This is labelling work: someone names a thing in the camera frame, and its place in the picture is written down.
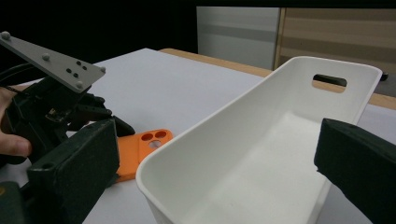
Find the oval handle cutout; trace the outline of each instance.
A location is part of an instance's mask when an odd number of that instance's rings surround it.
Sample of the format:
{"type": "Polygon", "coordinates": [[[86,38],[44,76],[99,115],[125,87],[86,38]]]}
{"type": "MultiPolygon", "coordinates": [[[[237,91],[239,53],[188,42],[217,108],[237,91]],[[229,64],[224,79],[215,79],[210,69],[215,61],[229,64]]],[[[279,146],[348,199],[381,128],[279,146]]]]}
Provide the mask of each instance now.
{"type": "Polygon", "coordinates": [[[312,78],[312,86],[324,91],[342,93],[347,88],[347,81],[340,77],[329,77],[322,74],[316,74],[312,78]]]}

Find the human hand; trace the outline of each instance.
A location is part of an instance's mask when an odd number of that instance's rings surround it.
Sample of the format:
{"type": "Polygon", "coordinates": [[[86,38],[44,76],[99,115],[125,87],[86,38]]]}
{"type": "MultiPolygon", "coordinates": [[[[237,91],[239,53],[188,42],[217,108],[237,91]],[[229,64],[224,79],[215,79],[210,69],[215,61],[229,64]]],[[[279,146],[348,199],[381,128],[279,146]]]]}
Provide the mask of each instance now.
{"type": "MultiPolygon", "coordinates": [[[[18,91],[23,91],[27,86],[14,86],[18,91]]],[[[0,120],[16,93],[5,88],[0,88],[0,120]]],[[[0,131],[0,154],[27,157],[32,152],[30,142],[15,134],[6,134],[0,131]]]]}

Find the white basket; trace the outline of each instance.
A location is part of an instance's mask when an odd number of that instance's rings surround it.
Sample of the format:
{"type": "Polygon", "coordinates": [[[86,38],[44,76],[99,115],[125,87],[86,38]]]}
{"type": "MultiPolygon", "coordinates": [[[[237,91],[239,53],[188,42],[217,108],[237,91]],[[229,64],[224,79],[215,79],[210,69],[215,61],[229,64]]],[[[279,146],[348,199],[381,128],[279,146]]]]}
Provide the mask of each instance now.
{"type": "Polygon", "coordinates": [[[137,185],[157,222],[315,223],[331,185],[314,165],[321,121],[356,124],[381,74],[289,60],[140,164],[137,185]],[[345,91],[313,87],[317,74],[345,79],[345,91]]]}

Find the black mechanical device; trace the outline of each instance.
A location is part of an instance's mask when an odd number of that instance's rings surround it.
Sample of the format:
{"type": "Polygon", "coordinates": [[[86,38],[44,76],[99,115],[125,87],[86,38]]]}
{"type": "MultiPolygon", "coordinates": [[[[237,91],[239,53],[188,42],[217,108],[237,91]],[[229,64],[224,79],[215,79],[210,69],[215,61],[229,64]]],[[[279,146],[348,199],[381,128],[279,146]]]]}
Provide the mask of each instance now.
{"type": "MultiPolygon", "coordinates": [[[[105,100],[88,93],[104,67],[1,33],[0,44],[28,63],[1,74],[0,85],[20,72],[39,70],[37,83],[19,92],[1,121],[4,133],[28,139],[29,181],[0,183],[0,223],[82,223],[117,179],[117,136],[134,134],[112,115],[105,100]]],[[[0,166],[23,157],[0,156],[0,166]]]]}

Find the orange phone case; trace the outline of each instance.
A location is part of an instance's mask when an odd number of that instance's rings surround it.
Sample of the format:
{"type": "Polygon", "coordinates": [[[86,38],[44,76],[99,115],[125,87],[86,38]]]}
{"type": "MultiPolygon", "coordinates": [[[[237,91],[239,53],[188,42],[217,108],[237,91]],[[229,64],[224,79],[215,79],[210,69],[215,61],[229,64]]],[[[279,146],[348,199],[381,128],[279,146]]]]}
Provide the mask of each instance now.
{"type": "Polygon", "coordinates": [[[172,138],[172,133],[165,129],[119,137],[120,168],[117,182],[134,179],[140,162],[172,138]]]}

